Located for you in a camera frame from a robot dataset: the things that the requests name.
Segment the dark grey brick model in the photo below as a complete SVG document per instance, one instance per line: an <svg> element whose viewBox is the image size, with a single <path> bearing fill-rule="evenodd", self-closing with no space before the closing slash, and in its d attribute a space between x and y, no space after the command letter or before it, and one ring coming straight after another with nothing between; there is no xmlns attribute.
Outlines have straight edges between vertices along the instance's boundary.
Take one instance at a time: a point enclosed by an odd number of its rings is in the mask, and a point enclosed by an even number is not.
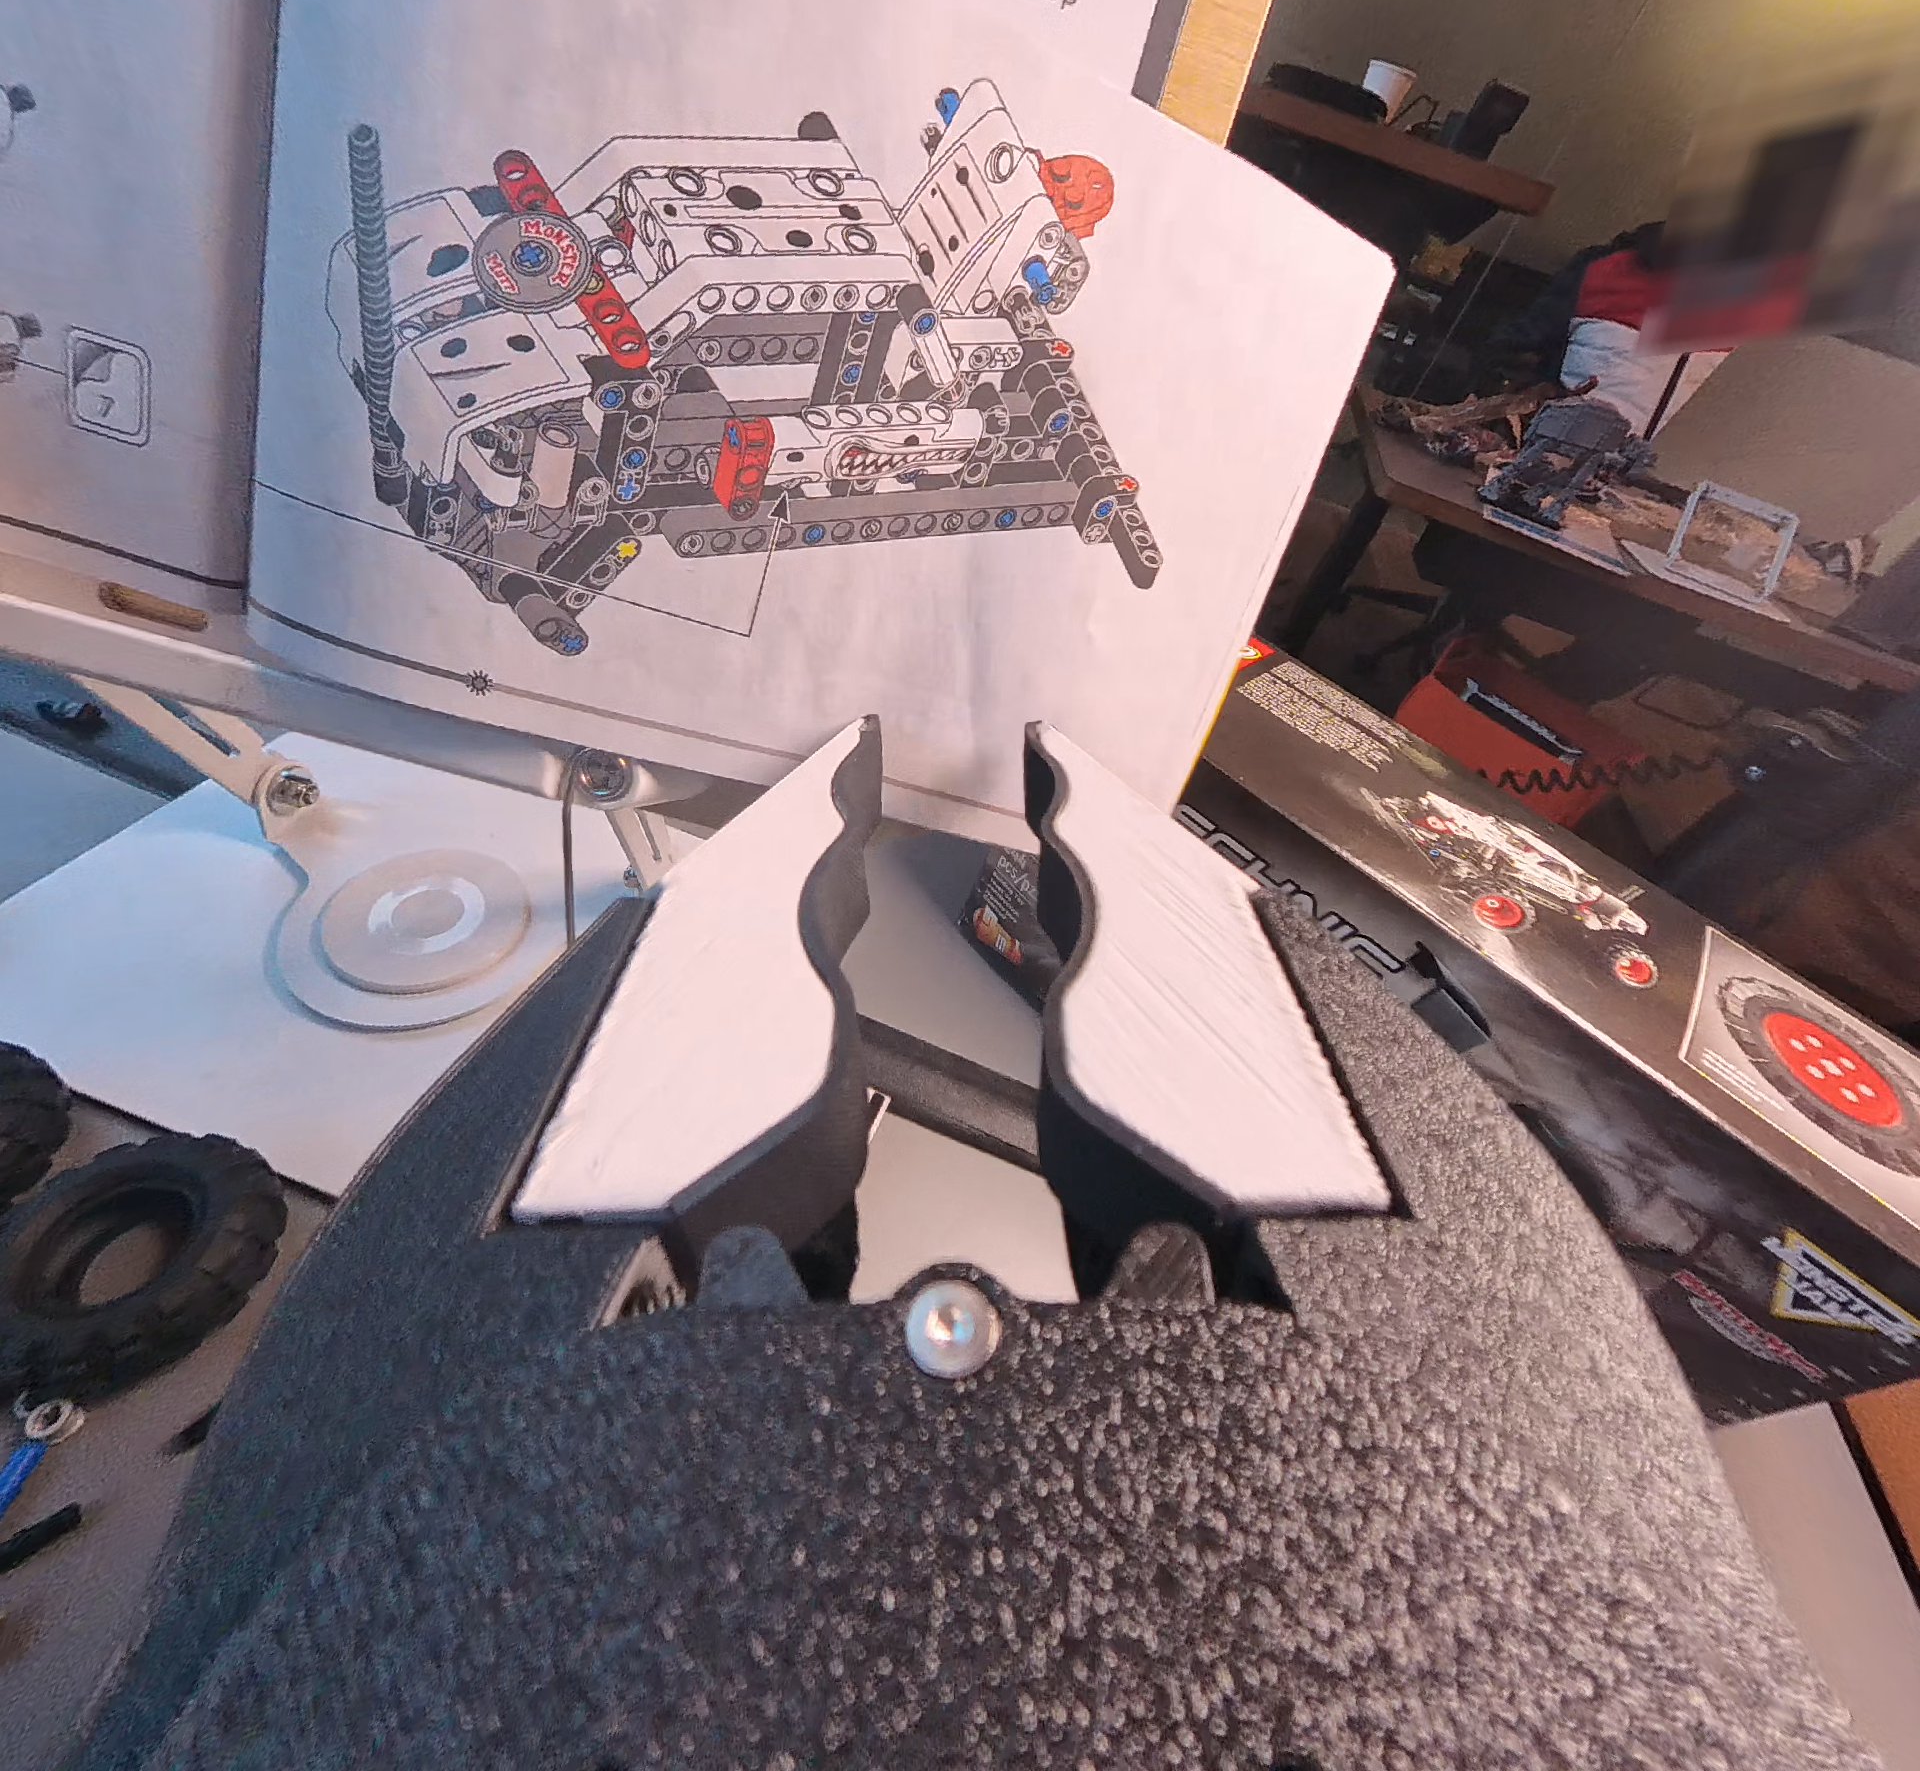
<svg viewBox="0 0 1920 1771"><path fill-rule="evenodd" d="M1612 403L1565 395L1535 414L1516 458L1487 477L1478 500L1538 531L1561 531L1599 474L1647 467L1654 458L1654 446Z"/></svg>

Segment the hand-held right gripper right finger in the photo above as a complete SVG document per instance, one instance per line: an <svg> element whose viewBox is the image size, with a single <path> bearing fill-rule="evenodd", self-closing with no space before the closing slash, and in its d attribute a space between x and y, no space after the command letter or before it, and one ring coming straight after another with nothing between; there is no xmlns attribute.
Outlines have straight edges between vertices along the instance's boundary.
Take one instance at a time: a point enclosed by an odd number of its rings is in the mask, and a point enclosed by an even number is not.
<svg viewBox="0 0 1920 1771"><path fill-rule="evenodd" d="M1024 729L1042 1167L1093 1225L1387 1213L1393 1191L1253 881L1049 723Z"/></svg>

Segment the grey desk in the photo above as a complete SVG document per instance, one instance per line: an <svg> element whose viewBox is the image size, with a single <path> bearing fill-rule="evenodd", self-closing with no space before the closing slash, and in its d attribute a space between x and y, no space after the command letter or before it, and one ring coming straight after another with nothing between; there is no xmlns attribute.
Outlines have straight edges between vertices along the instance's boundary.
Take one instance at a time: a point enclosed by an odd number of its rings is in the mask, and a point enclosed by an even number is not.
<svg viewBox="0 0 1920 1771"><path fill-rule="evenodd" d="M88 1412L46 1451L4 1521L4 1534L76 1502L77 1529L8 1571L4 1593L3 1767L60 1767L140 1622L196 1449L179 1430L213 1407L259 1315L328 1210L289 1188L274 1272L228 1326L173 1370ZM876 1297L919 1265L960 1257L1022 1295L1067 1297L1067 1240L1049 1191L1031 1174L914 1122L884 1119L858 1191L856 1297ZM1784 1612L1813 1662L1887 1767L1915 1767L1917 1622L1854 1449L1826 1407L1714 1430Z"/></svg>

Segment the pile of small brick parts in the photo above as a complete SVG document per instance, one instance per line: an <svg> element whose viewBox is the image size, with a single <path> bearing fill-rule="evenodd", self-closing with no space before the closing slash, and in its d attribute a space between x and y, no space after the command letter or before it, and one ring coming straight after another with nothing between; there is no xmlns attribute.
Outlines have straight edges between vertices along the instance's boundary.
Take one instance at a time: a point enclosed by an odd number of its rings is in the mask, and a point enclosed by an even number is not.
<svg viewBox="0 0 1920 1771"><path fill-rule="evenodd" d="M77 1399L27 1402L26 1395L20 1395L12 1402L12 1420L17 1423L17 1444L7 1451L3 1465L4 1576L72 1537L84 1523L84 1509L77 1502L65 1502L31 1523L8 1523L18 1496L45 1463L46 1451L83 1430L83 1405Z"/></svg>

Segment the black rubber toy tyre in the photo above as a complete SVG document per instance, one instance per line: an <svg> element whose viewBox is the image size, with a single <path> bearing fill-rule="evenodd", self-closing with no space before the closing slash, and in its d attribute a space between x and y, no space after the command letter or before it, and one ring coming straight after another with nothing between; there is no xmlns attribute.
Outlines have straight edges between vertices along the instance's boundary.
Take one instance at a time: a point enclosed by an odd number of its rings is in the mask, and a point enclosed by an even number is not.
<svg viewBox="0 0 1920 1771"><path fill-rule="evenodd" d="M144 1284L84 1303L91 1262L153 1226ZM271 1272L286 1198L271 1166L218 1136L156 1135L64 1167L3 1223L3 1393L107 1399L194 1353Z"/></svg>
<svg viewBox="0 0 1920 1771"><path fill-rule="evenodd" d="M65 1145L70 1091L34 1052L3 1043L3 1209L51 1171Z"/></svg>

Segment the white book stand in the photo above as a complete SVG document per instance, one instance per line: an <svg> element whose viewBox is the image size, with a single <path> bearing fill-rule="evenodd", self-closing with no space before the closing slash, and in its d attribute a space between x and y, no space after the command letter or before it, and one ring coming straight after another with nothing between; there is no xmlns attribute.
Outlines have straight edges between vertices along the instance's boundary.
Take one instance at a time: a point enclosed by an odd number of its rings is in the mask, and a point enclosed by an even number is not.
<svg viewBox="0 0 1920 1771"><path fill-rule="evenodd" d="M77 1091L341 1191L712 775L130 616L4 554L4 652L76 678L189 789L4 900L4 1037Z"/></svg>

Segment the building instruction booklet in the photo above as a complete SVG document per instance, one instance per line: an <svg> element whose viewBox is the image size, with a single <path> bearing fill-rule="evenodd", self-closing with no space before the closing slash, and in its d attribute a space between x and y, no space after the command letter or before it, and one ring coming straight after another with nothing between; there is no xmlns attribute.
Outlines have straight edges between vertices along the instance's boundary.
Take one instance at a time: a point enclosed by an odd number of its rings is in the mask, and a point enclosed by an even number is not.
<svg viewBox="0 0 1920 1771"><path fill-rule="evenodd" d="M1383 250L998 0L282 0L271 137L170 81L27 140L14 515L225 596L215 652L1015 816L1051 717L1184 775L1376 325Z"/></svg>

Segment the clear acrylic stand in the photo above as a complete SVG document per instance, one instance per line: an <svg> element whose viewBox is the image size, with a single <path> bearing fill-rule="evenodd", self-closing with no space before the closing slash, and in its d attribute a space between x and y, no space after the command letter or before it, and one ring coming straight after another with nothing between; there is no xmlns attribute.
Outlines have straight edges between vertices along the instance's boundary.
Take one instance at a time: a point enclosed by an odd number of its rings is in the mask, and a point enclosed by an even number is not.
<svg viewBox="0 0 1920 1771"><path fill-rule="evenodd" d="M1731 602L1769 602L1800 530L1796 513L1700 480L1667 539L1662 570Z"/></svg>

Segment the wooden background table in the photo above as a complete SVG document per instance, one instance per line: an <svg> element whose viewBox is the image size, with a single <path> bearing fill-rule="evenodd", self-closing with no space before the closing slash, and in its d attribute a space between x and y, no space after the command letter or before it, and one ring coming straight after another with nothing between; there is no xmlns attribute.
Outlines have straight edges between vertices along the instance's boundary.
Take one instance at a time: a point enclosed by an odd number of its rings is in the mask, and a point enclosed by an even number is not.
<svg viewBox="0 0 1920 1771"><path fill-rule="evenodd" d="M1607 568L1524 526L1504 525L1484 515L1476 497L1476 481L1460 467L1431 458L1412 434L1376 422L1376 395L1357 390L1349 411L1367 481L1383 503L1396 510L1412 510L1447 531L1491 543L1521 557L1535 557L1603 590L1622 590L1683 615L1769 662L1782 662L1809 675L1867 682L1895 694L1917 686L1915 662L1816 626L1791 609L1774 615L1743 607L1633 564L1625 570Z"/></svg>
<svg viewBox="0 0 1920 1771"><path fill-rule="evenodd" d="M1360 117L1294 92L1255 84L1240 94L1230 137L1239 131L1278 131L1364 159L1448 194L1484 201L1504 214L1538 217L1555 186L1500 162L1478 160L1460 150L1422 141L1387 123Z"/></svg>

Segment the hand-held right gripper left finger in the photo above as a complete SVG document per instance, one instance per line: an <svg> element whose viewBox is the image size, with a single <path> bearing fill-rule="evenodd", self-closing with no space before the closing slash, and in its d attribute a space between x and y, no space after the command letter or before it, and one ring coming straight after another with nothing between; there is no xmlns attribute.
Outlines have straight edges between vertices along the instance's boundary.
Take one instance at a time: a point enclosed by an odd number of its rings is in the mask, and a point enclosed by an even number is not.
<svg viewBox="0 0 1920 1771"><path fill-rule="evenodd" d="M838 729L674 866L510 1201L514 1225L818 1226L867 1149L844 958L881 729Z"/></svg>

